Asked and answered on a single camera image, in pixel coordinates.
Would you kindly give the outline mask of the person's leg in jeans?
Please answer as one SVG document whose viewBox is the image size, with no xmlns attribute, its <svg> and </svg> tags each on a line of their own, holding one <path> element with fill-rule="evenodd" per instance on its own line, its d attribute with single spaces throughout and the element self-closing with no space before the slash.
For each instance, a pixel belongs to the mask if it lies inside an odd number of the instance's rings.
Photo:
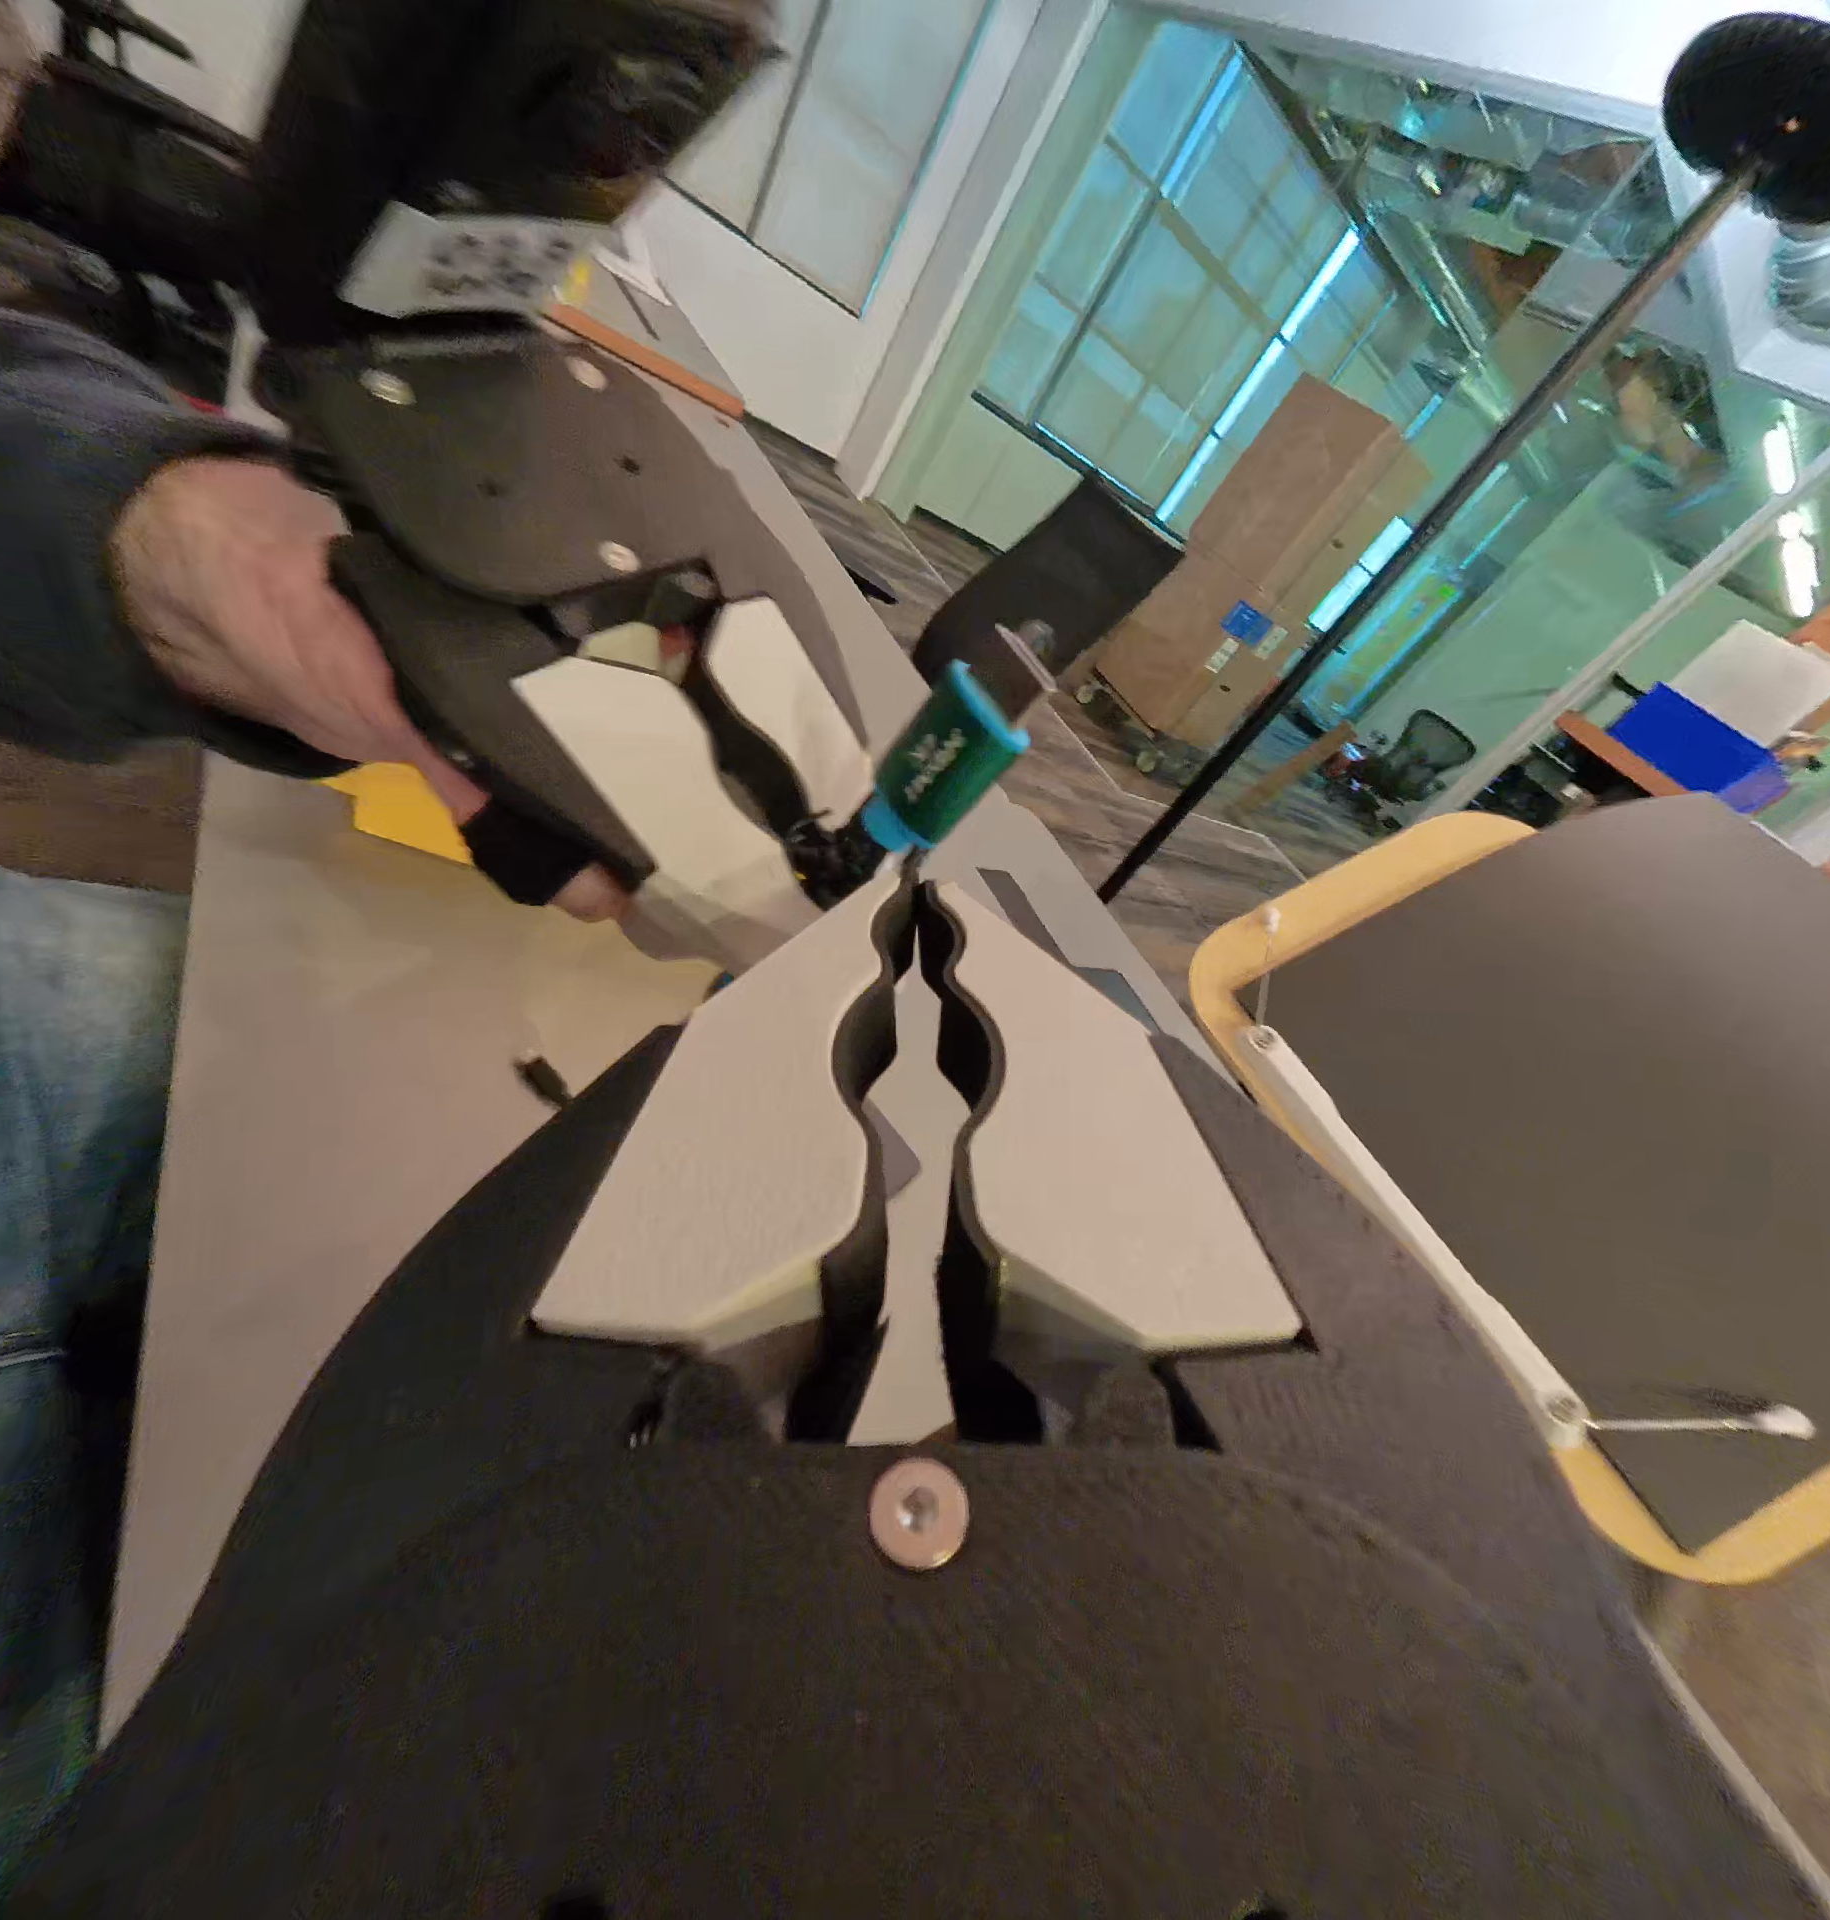
<svg viewBox="0 0 1830 1920">
<path fill-rule="evenodd" d="M 0 1897 L 104 1710 L 181 941 L 0 868 Z"/>
</svg>

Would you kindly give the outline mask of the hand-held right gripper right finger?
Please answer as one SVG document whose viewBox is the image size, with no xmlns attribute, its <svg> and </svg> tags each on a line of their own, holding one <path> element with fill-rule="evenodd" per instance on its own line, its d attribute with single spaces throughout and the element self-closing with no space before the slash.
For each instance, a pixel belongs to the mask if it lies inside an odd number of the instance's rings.
<svg viewBox="0 0 1830 1920">
<path fill-rule="evenodd" d="M 1168 1360 L 1299 1336 L 1152 1032 L 929 883 L 933 1059 L 968 1105 L 938 1286 L 995 1360 Z"/>
</svg>

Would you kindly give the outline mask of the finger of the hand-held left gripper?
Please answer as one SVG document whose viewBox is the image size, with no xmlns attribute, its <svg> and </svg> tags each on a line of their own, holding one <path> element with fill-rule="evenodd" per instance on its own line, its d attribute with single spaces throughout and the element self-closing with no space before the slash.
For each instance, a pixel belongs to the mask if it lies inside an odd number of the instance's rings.
<svg viewBox="0 0 1830 1920">
<path fill-rule="evenodd" d="M 874 794 L 874 759 L 769 596 L 728 599 L 704 637 L 704 686 L 728 716 L 738 779 L 757 779 L 764 820 L 850 825 Z"/>
<path fill-rule="evenodd" d="M 649 958 L 757 966 L 822 921 L 782 840 L 738 806 L 685 692 L 561 656 L 514 677 L 513 696 L 649 854 L 622 913 Z"/>
</svg>

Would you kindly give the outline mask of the person's left hand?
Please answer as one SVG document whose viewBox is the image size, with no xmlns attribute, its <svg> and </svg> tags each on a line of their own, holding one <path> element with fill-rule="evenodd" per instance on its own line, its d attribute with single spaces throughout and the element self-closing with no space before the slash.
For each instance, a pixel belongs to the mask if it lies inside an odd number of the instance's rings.
<svg viewBox="0 0 1830 1920">
<path fill-rule="evenodd" d="M 330 583 L 342 531 L 342 511 L 273 461 L 174 461 L 112 528 L 118 599 L 200 711 L 334 759 L 411 767 L 467 825 L 486 794 L 406 723 L 382 637 Z"/>
</svg>

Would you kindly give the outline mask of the blue box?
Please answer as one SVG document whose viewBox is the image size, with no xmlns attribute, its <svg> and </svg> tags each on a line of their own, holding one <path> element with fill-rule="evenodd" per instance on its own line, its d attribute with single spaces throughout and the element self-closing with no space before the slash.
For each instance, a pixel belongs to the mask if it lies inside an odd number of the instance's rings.
<svg viewBox="0 0 1830 1920">
<path fill-rule="evenodd" d="M 1652 686 L 1613 723 L 1609 739 L 1691 794 L 1707 794 L 1740 816 L 1772 806 L 1794 779 L 1782 759 L 1695 706 L 1677 686 Z"/>
</svg>

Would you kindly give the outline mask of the black chair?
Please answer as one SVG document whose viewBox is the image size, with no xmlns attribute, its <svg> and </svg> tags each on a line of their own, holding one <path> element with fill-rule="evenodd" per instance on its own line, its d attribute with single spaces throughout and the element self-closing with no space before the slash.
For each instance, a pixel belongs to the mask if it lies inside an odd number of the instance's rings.
<svg viewBox="0 0 1830 1920">
<path fill-rule="evenodd" d="M 1184 539 L 1082 474 L 1015 548 L 968 577 L 919 628 L 925 686 L 962 677 L 1017 723 L 1168 574 Z"/>
</svg>

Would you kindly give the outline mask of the yellow plastic bin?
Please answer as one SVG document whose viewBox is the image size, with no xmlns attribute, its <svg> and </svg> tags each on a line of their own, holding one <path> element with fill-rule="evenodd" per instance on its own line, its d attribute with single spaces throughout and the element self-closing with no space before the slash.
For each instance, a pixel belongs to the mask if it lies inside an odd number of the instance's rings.
<svg viewBox="0 0 1830 1920">
<path fill-rule="evenodd" d="M 465 831 L 411 767 L 371 759 L 318 779 L 318 787 L 342 797 L 358 836 L 475 868 Z"/>
</svg>

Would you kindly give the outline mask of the person's left forearm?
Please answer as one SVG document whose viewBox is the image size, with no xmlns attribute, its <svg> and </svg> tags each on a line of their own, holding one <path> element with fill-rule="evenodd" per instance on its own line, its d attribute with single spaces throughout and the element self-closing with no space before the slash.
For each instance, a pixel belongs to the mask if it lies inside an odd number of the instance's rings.
<svg viewBox="0 0 1830 1920">
<path fill-rule="evenodd" d="M 282 779 L 351 772 L 189 700 L 126 626 L 112 531 L 181 461 L 288 470 L 273 437 L 192 410 L 104 336 L 0 304 L 0 743 L 79 767 L 200 743 Z"/>
</svg>

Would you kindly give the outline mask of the grey panel with wooden rim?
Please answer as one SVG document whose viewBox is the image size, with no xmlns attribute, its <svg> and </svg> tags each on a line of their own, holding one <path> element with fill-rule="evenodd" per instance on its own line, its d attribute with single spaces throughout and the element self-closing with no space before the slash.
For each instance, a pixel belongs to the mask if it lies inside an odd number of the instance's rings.
<svg viewBox="0 0 1830 1920">
<path fill-rule="evenodd" d="M 1714 797 L 1399 831 L 1193 950 L 1261 1115 L 1466 1302 L 1590 1524 L 1830 1551 L 1830 876 Z"/>
</svg>

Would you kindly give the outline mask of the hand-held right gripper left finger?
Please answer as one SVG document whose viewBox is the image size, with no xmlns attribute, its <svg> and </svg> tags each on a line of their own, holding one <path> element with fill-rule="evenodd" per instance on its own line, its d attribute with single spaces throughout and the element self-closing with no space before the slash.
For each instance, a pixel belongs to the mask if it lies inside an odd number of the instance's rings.
<svg viewBox="0 0 1830 1920">
<path fill-rule="evenodd" d="M 870 1095 L 897 1059 L 914 888 L 875 872 L 675 1038 L 536 1296 L 536 1331 L 731 1354 L 861 1345 L 888 1291 Z"/>
</svg>

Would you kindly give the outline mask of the cardboard box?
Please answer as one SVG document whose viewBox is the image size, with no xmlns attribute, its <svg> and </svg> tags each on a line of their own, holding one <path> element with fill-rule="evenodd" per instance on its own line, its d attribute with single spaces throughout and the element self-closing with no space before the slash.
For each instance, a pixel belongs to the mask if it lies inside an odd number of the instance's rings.
<svg viewBox="0 0 1830 1920">
<path fill-rule="evenodd" d="M 1432 470 L 1368 403 L 1293 374 L 1185 528 L 1184 562 L 1095 656 L 1152 743 L 1213 753 L 1313 637 L 1313 609 L 1374 548 L 1408 539 Z"/>
</svg>

